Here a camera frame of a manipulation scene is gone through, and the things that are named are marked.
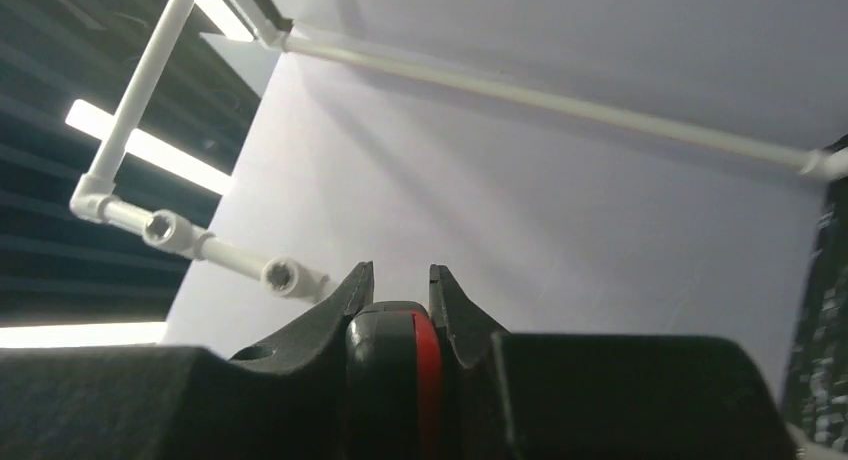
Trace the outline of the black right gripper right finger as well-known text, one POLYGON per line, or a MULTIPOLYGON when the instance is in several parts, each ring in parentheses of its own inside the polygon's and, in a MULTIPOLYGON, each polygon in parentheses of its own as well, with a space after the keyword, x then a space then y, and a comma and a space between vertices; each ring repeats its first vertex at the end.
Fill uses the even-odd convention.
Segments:
POLYGON ((759 368, 713 336, 511 332, 444 265, 443 459, 791 459, 759 368))

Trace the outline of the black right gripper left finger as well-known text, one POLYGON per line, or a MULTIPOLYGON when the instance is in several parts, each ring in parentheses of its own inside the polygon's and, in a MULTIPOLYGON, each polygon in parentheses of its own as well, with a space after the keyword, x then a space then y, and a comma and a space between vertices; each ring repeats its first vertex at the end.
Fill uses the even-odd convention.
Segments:
POLYGON ((5 459, 339 459, 357 264, 324 301, 231 359, 195 346, 9 349, 5 459))

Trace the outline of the red black utility knife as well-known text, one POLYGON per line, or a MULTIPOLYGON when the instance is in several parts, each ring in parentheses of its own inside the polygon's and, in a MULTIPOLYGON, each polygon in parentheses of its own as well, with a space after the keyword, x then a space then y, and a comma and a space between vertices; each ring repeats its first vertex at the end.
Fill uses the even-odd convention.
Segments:
POLYGON ((345 333, 348 459, 435 459, 442 357, 427 310, 412 301, 363 308, 345 333))

